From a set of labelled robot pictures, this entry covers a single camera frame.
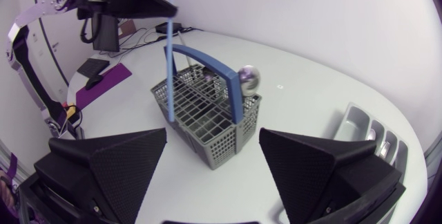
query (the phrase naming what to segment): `blue handle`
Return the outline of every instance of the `blue handle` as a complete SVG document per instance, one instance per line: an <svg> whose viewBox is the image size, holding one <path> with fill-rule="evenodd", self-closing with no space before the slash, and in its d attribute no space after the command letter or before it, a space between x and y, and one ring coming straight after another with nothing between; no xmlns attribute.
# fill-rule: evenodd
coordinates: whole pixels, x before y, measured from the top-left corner
<svg viewBox="0 0 442 224"><path fill-rule="evenodd" d="M217 73L224 80L226 80L227 88L229 89L229 101L232 112L232 120L233 123L238 124L241 122L244 117L242 114L242 94L240 87L240 76L237 72L233 71L228 66L224 65L222 62L217 59L211 57L210 55L206 55L201 51L198 51L194 48L189 48L187 46L173 44L172 51L177 53L181 53L183 55L187 55L188 57L193 58L194 60L204 64L211 71ZM177 69L175 66L175 60L173 60L173 74L177 74Z"/></svg>

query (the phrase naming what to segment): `dishwasher cutlery basket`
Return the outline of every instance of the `dishwasher cutlery basket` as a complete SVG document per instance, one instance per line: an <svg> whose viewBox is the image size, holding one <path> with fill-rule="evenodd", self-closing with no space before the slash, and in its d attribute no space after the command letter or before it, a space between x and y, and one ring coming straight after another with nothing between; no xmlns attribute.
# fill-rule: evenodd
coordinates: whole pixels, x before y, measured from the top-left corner
<svg viewBox="0 0 442 224"><path fill-rule="evenodd" d="M204 77L199 64L177 72L173 61L175 121L169 124L216 169L240 152L255 132L261 96L243 98L238 74L213 57L183 45L174 44L172 49L214 72L213 77ZM169 121L166 80L151 91Z"/></svg>

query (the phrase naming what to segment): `metal ball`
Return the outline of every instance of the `metal ball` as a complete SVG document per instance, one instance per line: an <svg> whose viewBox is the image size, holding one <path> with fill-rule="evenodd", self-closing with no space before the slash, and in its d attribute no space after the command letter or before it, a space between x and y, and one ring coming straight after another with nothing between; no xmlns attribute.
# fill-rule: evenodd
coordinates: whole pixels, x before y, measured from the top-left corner
<svg viewBox="0 0 442 224"><path fill-rule="evenodd" d="M261 75L254 66L243 66L239 71L241 93L244 97L250 97L256 93L260 85Z"/></svg>

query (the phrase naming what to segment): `computer monitor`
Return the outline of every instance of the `computer monitor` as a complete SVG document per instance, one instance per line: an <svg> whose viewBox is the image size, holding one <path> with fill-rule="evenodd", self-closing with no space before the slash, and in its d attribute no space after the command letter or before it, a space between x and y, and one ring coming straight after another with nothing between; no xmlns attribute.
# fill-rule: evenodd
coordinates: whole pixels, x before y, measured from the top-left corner
<svg viewBox="0 0 442 224"><path fill-rule="evenodd" d="M261 129L260 146L291 224L377 223L405 191L375 141Z"/></svg>
<svg viewBox="0 0 442 224"><path fill-rule="evenodd" d="M165 144L165 129L87 140L51 138L50 153L20 185L20 220L134 223Z"/></svg>
<svg viewBox="0 0 442 224"><path fill-rule="evenodd" d="M97 30L98 17L101 17L97 38L93 42L94 50L119 52L118 19L108 15L94 14L92 17L92 32Z"/></svg>

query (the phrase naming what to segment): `white tabletop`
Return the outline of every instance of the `white tabletop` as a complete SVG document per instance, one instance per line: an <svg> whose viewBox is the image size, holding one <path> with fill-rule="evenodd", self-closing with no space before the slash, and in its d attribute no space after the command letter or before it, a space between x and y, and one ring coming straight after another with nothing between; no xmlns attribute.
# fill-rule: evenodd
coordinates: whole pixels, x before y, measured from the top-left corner
<svg viewBox="0 0 442 224"><path fill-rule="evenodd" d="M260 70L258 129L239 154L210 170L167 124L150 92L166 78L166 42L138 48L124 57L121 63L133 75L89 104L81 126L87 138L166 127L168 143L137 223L275 223L282 202L258 144L259 128L333 138L349 102L371 113L407 144L403 181L407 189L391 223L411 221L427 192L425 161L413 128L389 100L342 73L275 48L199 30L183 38L186 45L235 71L247 64ZM174 43L181 44L177 37ZM178 69L187 66L184 56L175 54L175 60ZM68 102L75 102L75 93L86 81L83 75L74 75Z"/></svg>

